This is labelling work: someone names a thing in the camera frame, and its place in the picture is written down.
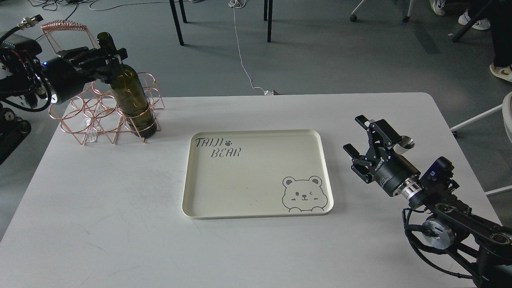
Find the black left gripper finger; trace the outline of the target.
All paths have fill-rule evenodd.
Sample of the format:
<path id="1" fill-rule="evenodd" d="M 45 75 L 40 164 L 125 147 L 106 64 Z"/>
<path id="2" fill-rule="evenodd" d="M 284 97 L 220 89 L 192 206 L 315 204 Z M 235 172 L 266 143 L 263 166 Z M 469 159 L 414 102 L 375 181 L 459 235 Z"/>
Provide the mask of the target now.
<path id="1" fill-rule="evenodd" d="M 113 52 L 106 51 L 103 48 L 93 48 L 88 51 L 87 65 L 122 64 L 122 61 L 126 58 L 128 58 L 128 53 L 125 48 Z"/>
<path id="2" fill-rule="evenodd" d="M 104 66 L 94 70 L 93 76 L 105 84 L 111 84 L 120 74 L 120 66 Z"/>

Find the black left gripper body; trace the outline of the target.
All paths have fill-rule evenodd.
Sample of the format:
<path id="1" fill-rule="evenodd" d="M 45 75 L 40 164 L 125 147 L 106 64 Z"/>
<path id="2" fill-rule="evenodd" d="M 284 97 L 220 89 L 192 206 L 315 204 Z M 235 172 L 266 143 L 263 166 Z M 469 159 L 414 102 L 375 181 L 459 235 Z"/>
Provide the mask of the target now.
<path id="1" fill-rule="evenodd" d="M 41 66 L 42 79 L 47 85 L 51 103 L 62 104 L 77 96 L 84 90 L 87 83 L 96 79 L 95 69 L 108 65 L 87 65 L 88 47 L 63 50 L 57 57 L 43 62 Z"/>

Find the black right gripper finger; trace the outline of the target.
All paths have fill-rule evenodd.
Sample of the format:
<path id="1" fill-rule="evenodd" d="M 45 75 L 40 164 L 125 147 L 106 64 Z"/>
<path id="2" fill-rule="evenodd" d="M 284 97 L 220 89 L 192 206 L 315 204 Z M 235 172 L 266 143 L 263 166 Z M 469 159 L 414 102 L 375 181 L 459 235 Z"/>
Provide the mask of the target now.
<path id="1" fill-rule="evenodd" d="M 373 182 L 376 174 L 376 144 L 369 145 L 366 155 L 360 155 L 352 144 L 344 145 L 343 149 L 352 159 L 351 169 L 367 184 Z"/>
<path id="2" fill-rule="evenodd" d="M 370 122 L 365 116 L 360 115 L 355 117 L 355 121 L 366 130 L 369 138 L 369 149 L 364 157 L 366 160 L 378 160 L 395 155 L 393 146 L 398 144 L 402 137 L 386 120 Z"/>

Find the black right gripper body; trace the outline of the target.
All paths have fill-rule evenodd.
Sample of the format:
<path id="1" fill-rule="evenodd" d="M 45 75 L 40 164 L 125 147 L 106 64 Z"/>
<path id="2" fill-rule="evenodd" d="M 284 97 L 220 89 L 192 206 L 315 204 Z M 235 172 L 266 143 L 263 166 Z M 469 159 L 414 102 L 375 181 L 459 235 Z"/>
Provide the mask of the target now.
<path id="1" fill-rule="evenodd" d="M 376 182 L 389 196 L 400 194 L 400 186 L 420 171 L 394 150 L 378 148 L 377 154 L 360 156 L 360 178 L 367 184 Z"/>

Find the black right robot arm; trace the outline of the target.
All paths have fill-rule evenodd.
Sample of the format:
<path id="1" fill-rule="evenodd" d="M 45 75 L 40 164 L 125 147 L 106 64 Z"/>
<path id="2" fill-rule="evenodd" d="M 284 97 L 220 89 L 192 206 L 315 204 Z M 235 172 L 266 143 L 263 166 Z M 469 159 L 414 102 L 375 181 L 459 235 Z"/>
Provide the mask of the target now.
<path id="1" fill-rule="evenodd" d="M 365 155 L 351 145 L 352 170 L 366 183 L 376 182 L 391 197 L 399 194 L 409 207 L 402 211 L 404 233 L 428 265 L 451 276 L 471 279 L 478 288 L 510 288 L 511 229 L 472 213 L 453 191 L 453 164 L 439 157 L 423 176 L 404 158 L 414 142 L 400 136 L 386 120 L 355 121 L 369 138 Z"/>

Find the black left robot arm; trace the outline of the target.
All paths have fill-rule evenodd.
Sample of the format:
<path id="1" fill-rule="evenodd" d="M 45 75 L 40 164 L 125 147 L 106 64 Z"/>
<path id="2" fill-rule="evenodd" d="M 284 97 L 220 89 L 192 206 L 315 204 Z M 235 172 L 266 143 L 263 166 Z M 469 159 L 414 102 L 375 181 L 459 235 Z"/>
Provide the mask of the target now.
<path id="1" fill-rule="evenodd" d="M 43 20 L 37 14 L 24 18 L 1 36 L 1 66 L 8 75 L 1 77 L 1 103 L 27 112 L 41 112 L 50 104 L 61 104 L 84 90 L 87 83 L 111 83 L 120 74 L 127 58 L 117 49 L 110 34 L 98 34 L 98 48 L 79 47 L 57 52 L 57 57 L 41 62 L 40 44 L 18 31 Z"/>

